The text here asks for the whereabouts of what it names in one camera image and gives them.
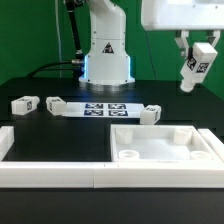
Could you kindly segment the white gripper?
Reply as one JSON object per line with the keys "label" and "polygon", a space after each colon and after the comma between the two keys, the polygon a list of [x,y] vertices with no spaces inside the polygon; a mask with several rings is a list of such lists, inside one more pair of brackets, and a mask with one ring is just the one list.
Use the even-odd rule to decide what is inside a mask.
{"label": "white gripper", "polygon": [[208,30],[208,43],[217,45],[224,30],[224,0],[142,0],[141,24],[145,30],[177,30],[175,42],[187,58],[187,30]]}

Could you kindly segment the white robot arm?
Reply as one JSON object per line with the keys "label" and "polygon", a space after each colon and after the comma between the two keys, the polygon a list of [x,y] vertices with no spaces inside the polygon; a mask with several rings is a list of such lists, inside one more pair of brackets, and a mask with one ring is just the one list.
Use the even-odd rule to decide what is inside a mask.
{"label": "white robot arm", "polygon": [[[75,43],[76,57],[84,69],[82,86],[98,91],[115,91],[131,86],[131,60],[125,51],[126,14],[111,0],[64,0],[70,16],[87,5],[91,21],[91,49],[88,54]],[[190,92],[204,81],[224,30],[224,0],[141,0],[141,24],[146,31],[173,30],[185,58],[180,88]]]}

